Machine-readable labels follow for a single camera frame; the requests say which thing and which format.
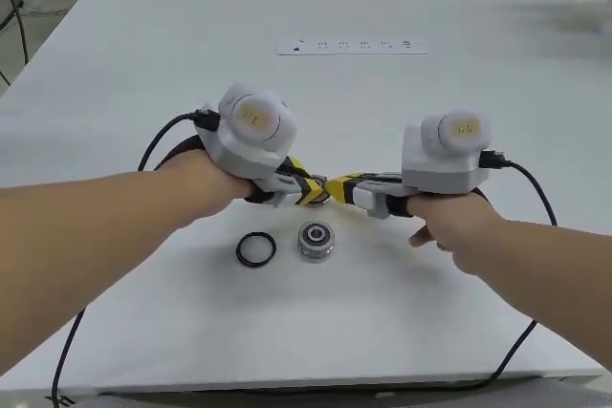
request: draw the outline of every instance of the yellow label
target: yellow label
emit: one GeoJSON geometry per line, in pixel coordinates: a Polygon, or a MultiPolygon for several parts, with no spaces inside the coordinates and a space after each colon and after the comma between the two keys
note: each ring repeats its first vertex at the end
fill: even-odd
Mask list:
{"type": "Polygon", "coordinates": [[[236,115],[250,124],[256,131],[266,132],[270,128],[270,115],[259,107],[242,104],[236,115]]]}
{"type": "Polygon", "coordinates": [[[480,136],[480,120],[478,118],[455,119],[450,125],[450,135],[456,138],[480,136]]]}

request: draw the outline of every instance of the white table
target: white table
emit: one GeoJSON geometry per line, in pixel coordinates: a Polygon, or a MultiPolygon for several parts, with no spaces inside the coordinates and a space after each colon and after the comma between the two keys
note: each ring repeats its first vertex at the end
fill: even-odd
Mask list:
{"type": "MultiPolygon", "coordinates": [[[[396,170],[407,122],[481,110],[495,147],[533,170],[563,225],[606,232],[612,43],[592,31],[603,8],[602,0],[81,0],[1,101],[0,182],[134,169],[164,122],[242,80],[283,95],[299,125],[293,153],[332,176],[396,170]],[[300,34],[409,35],[428,39],[431,53],[274,54],[280,37],[300,34]]],[[[156,159],[190,133],[173,131],[156,159]]],[[[504,215],[546,220],[515,173],[494,173],[483,188],[504,215]]],[[[485,376],[528,318],[447,254],[408,248],[418,226],[340,205],[233,204],[178,232],[89,308],[62,390],[485,376]],[[337,233],[334,255],[318,265],[295,252],[298,227],[312,219],[337,233]],[[254,230],[279,245],[260,270],[233,253],[254,230]]],[[[66,332],[0,378],[0,390],[46,393],[66,332]]],[[[539,327],[506,376],[599,373],[539,327]]]]}

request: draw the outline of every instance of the metal bearing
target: metal bearing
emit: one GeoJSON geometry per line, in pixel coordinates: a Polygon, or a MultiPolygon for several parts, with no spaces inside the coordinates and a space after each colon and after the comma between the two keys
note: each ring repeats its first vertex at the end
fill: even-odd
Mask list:
{"type": "MultiPolygon", "coordinates": [[[[313,178],[313,181],[318,183],[321,186],[321,188],[325,190],[325,184],[327,183],[327,178],[325,176],[318,176],[314,174],[312,178],[313,178]]],[[[306,204],[306,207],[322,207],[327,204],[329,199],[330,199],[329,193],[327,193],[326,191],[323,191],[319,196],[317,196],[315,199],[313,199],[308,204],[306,204]]]]}
{"type": "Polygon", "coordinates": [[[307,222],[297,233],[297,248],[308,260],[320,262],[334,250],[334,230],[324,222],[307,222]]]}

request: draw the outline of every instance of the white power strip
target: white power strip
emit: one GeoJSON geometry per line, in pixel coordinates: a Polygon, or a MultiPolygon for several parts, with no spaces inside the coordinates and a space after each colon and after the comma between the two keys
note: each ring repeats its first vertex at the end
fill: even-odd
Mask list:
{"type": "Polygon", "coordinates": [[[276,54],[429,54],[429,50],[426,41],[407,38],[281,38],[276,54]]]}

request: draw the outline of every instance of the human hand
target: human hand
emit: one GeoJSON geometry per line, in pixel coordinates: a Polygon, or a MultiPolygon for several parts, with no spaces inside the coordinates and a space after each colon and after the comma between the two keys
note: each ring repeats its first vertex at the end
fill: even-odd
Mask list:
{"type": "Polygon", "coordinates": [[[251,183],[233,177],[217,167],[203,150],[190,150],[165,162],[159,172],[166,174],[186,204],[186,225],[214,215],[233,200],[251,194],[251,183]]]}
{"type": "Polygon", "coordinates": [[[425,220],[425,226],[410,237],[410,245],[420,247],[436,242],[441,250],[453,253],[455,265],[473,273],[471,247],[505,220],[480,196],[420,194],[408,200],[410,214],[425,220]]]}

